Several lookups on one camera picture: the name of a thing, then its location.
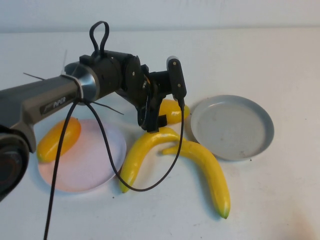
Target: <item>plate rim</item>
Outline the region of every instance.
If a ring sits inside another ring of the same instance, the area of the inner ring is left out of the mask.
[[[264,150],[262,150],[261,152],[257,153],[257,154],[254,154],[252,156],[248,156],[248,157],[244,157],[244,158],[236,158],[236,159],[230,159],[230,158],[226,158],[226,157],[223,157],[223,156],[220,156],[220,155],[217,155],[215,153],[213,153],[210,149],[208,149],[216,158],[218,159],[221,159],[221,160],[225,160],[225,161],[228,161],[228,162],[238,162],[238,161],[244,161],[244,160],[248,160],[248,159],[252,159],[253,157],[257,157],[259,155],[261,155],[262,153],[264,153],[269,147],[270,145],[272,144],[272,142],[274,141],[274,137],[275,137],[275,125],[274,125],[274,122],[270,116],[270,114],[262,107],[260,106],[258,103],[246,98],[246,97],[243,97],[243,96],[239,96],[239,95],[232,95],[232,94],[220,94],[220,95],[214,95],[214,96],[211,96],[211,97],[207,97],[203,100],[201,100],[194,108],[194,110],[192,111],[192,115],[191,115],[191,119],[190,119],[190,129],[191,129],[191,132],[192,132],[192,135],[193,137],[195,138],[195,140],[203,145],[203,141],[200,141],[200,138],[199,138],[199,134],[198,134],[198,131],[196,130],[196,118],[197,115],[200,114],[200,111],[204,108],[207,108],[208,106],[206,105],[207,102],[210,102],[212,101],[212,99],[219,99],[219,98],[222,98],[222,97],[231,97],[231,98],[238,98],[238,99],[242,99],[244,101],[247,101],[251,104],[254,104],[255,106],[257,106],[258,108],[260,108],[265,114],[266,116],[268,117],[270,123],[271,123],[271,130],[272,130],[272,136],[271,136],[271,141],[269,142],[269,144],[265,147]]]

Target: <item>white table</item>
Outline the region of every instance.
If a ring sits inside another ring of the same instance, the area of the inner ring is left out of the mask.
[[[319,239],[319,43],[320,28],[112,32],[106,49],[138,55],[151,71],[166,69],[167,57],[178,56],[188,90],[185,101],[192,109],[206,97],[246,97],[270,114],[275,136],[252,161],[219,161],[231,196],[227,220],[215,213],[201,172],[180,157],[169,177],[148,192],[122,194],[113,179],[90,193],[57,193],[49,239]],[[0,34],[0,88],[36,81],[22,72],[59,75],[66,49],[67,63],[91,54],[89,33]],[[116,94],[100,102],[129,119],[95,107],[102,119],[121,128],[130,148],[143,133],[135,109]],[[38,123],[37,140],[67,111]],[[74,116],[93,117],[81,106]],[[168,169],[173,157],[156,155],[163,147],[147,156],[136,187],[150,186]],[[1,239],[42,239],[49,192],[31,155],[23,180],[0,203]]]

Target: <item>black cable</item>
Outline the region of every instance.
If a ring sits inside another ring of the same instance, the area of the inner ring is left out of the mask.
[[[116,166],[114,164],[112,155],[111,155],[111,150],[110,150],[110,147],[109,147],[109,143],[108,143],[107,135],[106,135],[106,132],[105,132],[105,128],[104,128],[104,126],[103,126],[103,124],[102,124],[97,112],[95,111],[95,109],[88,102],[84,102],[84,104],[87,105],[87,107],[91,110],[91,112],[93,113],[93,115],[95,116],[95,119],[97,120],[97,122],[99,124],[99,127],[101,129],[101,133],[103,135],[105,147],[106,147],[106,150],[108,152],[108,156],[109,156],[109,160],[110,160],[112,169],[113,169],[115,175],[117,176],[117,178],[123,183],[123,185],[125,185],[127,188],[129,188],[129,189],[131,189],[133,191],[136,191],[136,192],[146,192],[146,191],[151,190],[151,189],[155,188],[156,186],[158,186],[169,175],[169,173],[174,168],[174,166],[175,166],[175,164],[176,164],[176,162],[178,160],[178,157],[179,157],[179,154],[180,154],[180,150],[181,150],[181,146],[182,146],[182,142],[183,142],[184,124],[185,124],[184,107],[181,108],[181,133],[180,133],[179,147],[178,147],[178,151],[176,153],[176,156],[175,156],[175,159],[173,160],[172,165],[170,166],[168,171],[165,173],[165,175],[159,181],[157,181],[155,184],[153,184],[152,186],[149,186],[147,188],[139,189],[139,188],[135,188],[135,187],[132,187],[129,184],[127,184],[126,181],[124,181],[122,179],[122,177],[120,176],[120,174],[118,173],[118,171],[116,169]]]
[[[44,237],[43,239],[44,240],[47,240],[48,238],[48,232],[49,232],[49,225],[50,225],[50,219],[51,219],[51,212],[52,212],[52,205],[53,205],[53,202],[54,202],[54,195],[55,195],[55,187],[56,187],[56,180],[57,180],[57,172],[58,172],[58,165],[59,165],[59,159],[60,159],[60,153],[61,153],[61,149],[62,149],[62,143],[64,141],[64,137],[65,137],[65,133],[66,133],[66,130],[67,130],[67,126],[68,126],[68,123],[69,123],[69,120],[71,118],[71,115],[75,109],[75,107],[77,106],[77,104],[79,103],[79,101],[75,101],[66,118],[65,118],[65,121],[64,121],[64,124],[63,124],[63,128],[62,128],[62,132],[61,132],[61,135],[60,135],[60,139],[59,139],[59,143],[58,143],[58,148],[57,148],[57,151],[56,151],[56,156],[55,156],[55,163],[54,163],[54,169],[53,169],[53,176],[52,176],[52,183],[51,183],[51,192],[50,192],[50,200],[49,200],[49,206],[48,206],[48,213],[47,213],[47,216],[46,216],[46,223],[45,223],[45,229],[44,229]]]
[[[90,102],[86,101],[86,100],[83,100],[84,104],[91,110],[91,112],[93,113],[96,121],[98,122],[99,124],[99,127],[100,127],[100,130],[101,130],[101,133],[102,133],[102,136],[103,136],[103,139],[104,139],[104,143],[105,143],[105,147],[106,147],[106,150],[108,152],[108,156],[109,156],[109,160],[110,160],[110,163],[111,163],[111,166],[112,166],[112,169],[115,173],[115,175],[118,177],[118,179],[129,189],[133,190],[133,191],[136,191],[136,192],[146,192],[148,190],[151,190],[153,188],[155,188],[156,186],[158,186],[168,175],[169,173],[171,172],[171,170],[174,168],[177,160],[178,160],[178,157],[179,157],[179,154],[180,154],[180,151],[181,151],[181,147],[182,147],[182,142],[183,142],[183,133],[184,133],[184,124],[185,124],[185,111],[184,111],[184,107],[181,107],[181,133],[180,133],[180,141],[179,141],[179,147],[178,147],[178,151],[176,153],[176,156],[173,160],[173,163],[171,164],[170,168],[168,169],[168,171],[165,173],[165,175],[159,180],[157,181],[155,184],[153,184],[152,186],[150,187],[147,187],[147,188],[143,188],[143,189],[139,189],[139,188],[135,188],[135,187],[132,187],[130,186],[129,184],[126,183],[126,181],[124,181],[122,179],[122,177],[120,176],[120,174],[118,173],[117,169],[116,169],[116,166],[114,164],[114,161],[113,161],[113,158],[112,158],[112,155],[111,155],[111,150],[110,150],[110,146],[109,146],[109,143],[108,143],[108,139],[107,139],[107,135],[106,135],[106,132],[105,132],[105,128],[97,114],[97,112],[95,111],[95,109],[90,105]],[[51,191],[50,191],[50,199],[49,199],[49,206],[48,206],[48,213],[47,213],[47,217],[46,217],[46,223],[45,223],[45,229],[44,229],[44,237],[43,239],[44,240],[47,240],[48,238],[48,233],[49,233],[49,226],[50,226],[50,219],[51,219],[51,212],[52,212],[52,207],[53,207],[53,202],[54,202],[54,195],[55,195],[55,187],[56,187],[56,180],[57,180],[57,173],[58,173],[58,166],[59,166],[59,160],[60,160],[60,154],[61,154],[61,149],[62,149],[62,144],[63,144],[63,141],[64,141],[64,137],[65,137],[65,133],[66,133],[66,130],[67,130],[67,127],[68,127],[68,123],[69,123],[69,120],[71,118],[71,115],[75,109],[75,107],[77,106],[77,104],[79,103],[79,100],[76,100],[66,118],[65,118],[65,121],[64,121],[64,124],[63,124],[63,128],[62,128],[62,132],[61,132],[61,135],[60,135],[60,139],[59,139],[59,143],[58,143],[58,147],[57,147],[57,151],[56,151],[56,157],[55,157],[55,163],[54,163],[54,169],[53,169],[53,176],[52,176],[52,183],[51,183]]]
[[[90,39],[91,39],[93,47],[94,47],[94,54],[97,55],[98,51],[99,51],[99,47],[98,47],[97,41],[95,39],[94,32],[95,32],[96,27],[98,27],[100,24],[104,24],[104,28],[105,28],[104,35],[103,35],[103,38],[100,43],[100,55],[103,56],[105,54],[105,44],[106,44],[106,41],[107,41],[107,39],[109,37],[109,33],[110,33],[109,24],[105,21],[98,21],[90,28],[89,36],[90,36]]]

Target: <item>gray plastic plate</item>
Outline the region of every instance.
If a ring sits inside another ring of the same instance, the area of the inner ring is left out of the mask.
[[[255,102],[235,95],[202,101],[191,116],[195,139],[217,158],[252,158],[271,144],[275,129],[269,114]]]

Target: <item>plastic banana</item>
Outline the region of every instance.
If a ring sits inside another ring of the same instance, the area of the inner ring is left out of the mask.
[[[184,106],[184,119],[190,114],[187,105]],[[181,109],[177,101],[171,99],[163,99],[160,105],[159,116],[165,115],[167,124],[177,124],[181,122]]]
[[[163,154],[176,154],[178,146],[164,149]],[[182,143],[180,155],[193,160],[203,171],[211,193],[213,205],[219,215],[226,219],[230,212],[230,194],[224,173],[215,156],[204,146],[192,141]]]
[[[169,127],[161,127],[159,128],[159,132],[145,133],[134,143],[128,152],[122,165],[120,176],[126,183],[132,186],[136,180],[140,166],[150,149],[159,144],[179,140],[180,135]],[[129,190],[122,182],[120,182],[120,188],[123,193]]]

